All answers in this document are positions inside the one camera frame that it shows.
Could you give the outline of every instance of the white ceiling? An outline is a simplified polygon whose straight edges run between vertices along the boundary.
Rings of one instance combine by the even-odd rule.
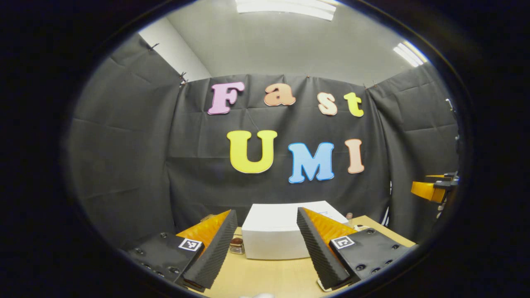
[[[276,12],[238,14],[235,0],[199,0],[167,16],[210,74],[297,74],[372,86],[412,68],[403,39],[347,6],[332,21]]]

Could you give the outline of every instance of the blue letter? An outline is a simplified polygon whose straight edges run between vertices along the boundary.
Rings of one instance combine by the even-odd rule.
[[[309,181],[315,177],[316,169],[319,169],[319,173],[316,175],[317,180],[329,180],[335,176],[331,171],[333,144],[321,143],[316,150],[315,157],[311,157],[311,153],[304,143],[290,144],[288,149],[293,153],[293,175],[289,177],[289,182],[304,182],[305,177],[302,175],[302,168]]]

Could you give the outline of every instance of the white box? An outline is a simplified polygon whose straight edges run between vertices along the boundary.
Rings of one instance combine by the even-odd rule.
[[[305,207],[342,224],[348,220],[326,201],[294,204],[253,204],[241,230],[248,259],[283,260],[309,257],[296,224],[298,207]]]

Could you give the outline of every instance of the wooden table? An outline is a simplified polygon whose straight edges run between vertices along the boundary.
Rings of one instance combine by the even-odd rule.
[[[372,227],[406,247],[415,244],[368,216],[353,218],[349,224],[350,226],[360,224]],[[235,234],[241,237],[240,227],[236,229]],[[340,290],[324,292],[316,283],[317,279],[318,275],[311,258],[253,260],[247,259],[245,255],[227,252],[223,266],[211,289],[206,289],[204,293],[196,293],[213,298],[253,297],[259,293],[271,293],[275,295],[275,298],[317,298]]]

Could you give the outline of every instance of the black fabric curtain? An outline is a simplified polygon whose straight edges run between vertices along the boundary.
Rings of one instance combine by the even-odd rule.
[[[87,83],[66,140],[73,186],[91,221],[122,246],[159,231],[186,229],[229,208],[241,225],[253,203],[327,200],[343,214],[381,222],[419,241],[436,219],[437,205],[410,193],[412,181],[456,170],[456,123],[443,83],[424,64],[375,87],[318,77],[234,75],[180,85],[179,74],[139,35],[117,49]],[[209,115],[214,84],[243,82],[230,112]],[[296,102],[271,107],[265,88],[288,84]],[[338,112],[324,115],[316,95],[330,93]],[[344,95],[361,98],[362,117]],[[274,130],[274,161],[245,174],[229,159],[226,134],[247,130],[248,159],[261,159],[260,130]],[[360,139],[361,173],[348,173],[345,141]],[[291,143],[312,155],[330,142],[333,179],[289,183]]]

